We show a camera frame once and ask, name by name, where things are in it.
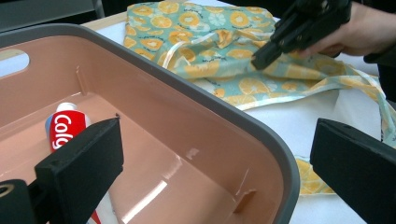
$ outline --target plastic tub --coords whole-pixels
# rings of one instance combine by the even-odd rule
[[[109,190],[120,223],[289,222],[298,169],[264,124],[81,26],[0,34],[6,49],[30,62],[0,77],[0,181],[35,179],[44,122],[71,102],[92,123],[120,116],[124,171]]]

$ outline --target table surface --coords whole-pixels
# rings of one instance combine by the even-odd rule
[[[205,6],[228,6],[216,0],[192,0],[190,2]],[[122,44],[125,21],[126,12],[122,12],[82,25]],[[6,57],[0,54],[0,62]],[[360,57],[342,55],[337,60],[353,64],[368,74],[377,74],[376,66],[364,63]],[[376,138],[380,137],[381,132],[378,105],[357,90],[327,91],[299,101],[261,106],[245,112],[272,128],[295,156],[309,157],[318,118],[344,122]],[[290,223],[359,224],[365,222],[337,195],[332,194],[300,196]]]

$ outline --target black tool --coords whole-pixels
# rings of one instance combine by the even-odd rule
[[[86,223],[122,165],[119,119],[94,123],[41,161],[29,186],[0,182],[0,223]]]
[[[350,19],[350,0],[296,0],[275,24],[270,41],[252,56],[261,70],[282,53],[306,49]]]
[[[367,223],[396,223],[396,149],[344,123],[319,119],[310,162]]]

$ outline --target person's hand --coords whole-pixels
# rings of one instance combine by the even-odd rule
[[[396,44],[396,15],[352,3],[350,21],[311,47],[299,51],[303,57],[314,53],[329,56],[340,52],[362,56],[380,53]]]

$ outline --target yellow floral pattern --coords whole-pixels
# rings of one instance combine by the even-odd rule
[[[242,110],[331,89],[362,90],[379,104],[383,141],[396,147],[396,112],[377,77],[323,55],[293,53],[256,70],[251,56],[269,41],[274,25],[259,7],[141,3],[128,7],[124,46]],[[332,193],[308,161],[296,161],[301,194]]]

